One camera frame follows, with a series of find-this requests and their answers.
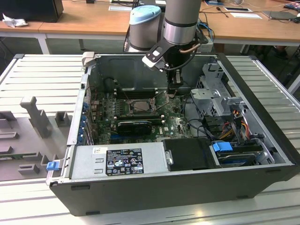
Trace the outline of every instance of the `motherboard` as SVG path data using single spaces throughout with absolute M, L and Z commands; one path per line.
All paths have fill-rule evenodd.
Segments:
M 95 144 L 149 143 L 193 137 L 183 96 L 165 91 L 101 93 L 91 102 Z

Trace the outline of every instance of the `blue cable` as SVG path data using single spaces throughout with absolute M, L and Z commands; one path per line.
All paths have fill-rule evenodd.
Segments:
M 204 23 L 199 23 L 199 25 L 202 25 L 203 27 L 205 27 L 208 30 L 208 32 L 210 33 L 210 38 L 211 38 L 211 40 L 213 40 L 213 35 L 212 35 L 211 29 L 208 26 L 206 26 Z

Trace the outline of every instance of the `floor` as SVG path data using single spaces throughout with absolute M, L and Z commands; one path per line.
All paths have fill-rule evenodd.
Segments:
M 7 48 L 0 43 L 0 74 L 4 71 L 6 65 L 11 61 L 17 53 L 24 54 L 42 54 L 38 41 L 34 38 L 4 37 L 1 39 Z M 82 54 L 79 41 L 77 39 L 49 39 L 49 48 L 53 54 Z M 123 41 L 119 40 L 84 40 L 86 51 L 94 51 L 97 53 L 120 53 L 122 52 Z M 225 45 L 226 55 L 240 55 L 241 45 Z M 291 57 L 296 47 L 288 47 L 288 56 Z M 249 51 L 250 55 L 254 55 L 254 51 Z M 287 60 L 277 58 L 275 52 L 271 50 L 265 60 L 262 61 L 265 67 L 279 79 L 283 81 L 286 74 L 299 63 L 298 58 L 292 58 L 288 65 L 284 68 Z M 300 98 L 300 91 L 295 93 Z

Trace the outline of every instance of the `power supply label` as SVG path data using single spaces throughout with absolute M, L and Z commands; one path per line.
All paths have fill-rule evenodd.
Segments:
M 144 173 L 142 149 L 108 150 L 106 175 L 130 175 Z

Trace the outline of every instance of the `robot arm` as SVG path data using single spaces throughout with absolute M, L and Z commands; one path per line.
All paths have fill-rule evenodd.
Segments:
M 196 30 L 200 6 L 201 0 L 167 0 L 164 14 L 155 6 L 141 6 L 131 12 L 130 46 L 146 52 L 142 61 L 149 68 L 166 71 L 170 94 L 183 85 L 181 68 L 192 60 L 200 45 Z M 137 17 L 142 20 L 133 22 Z

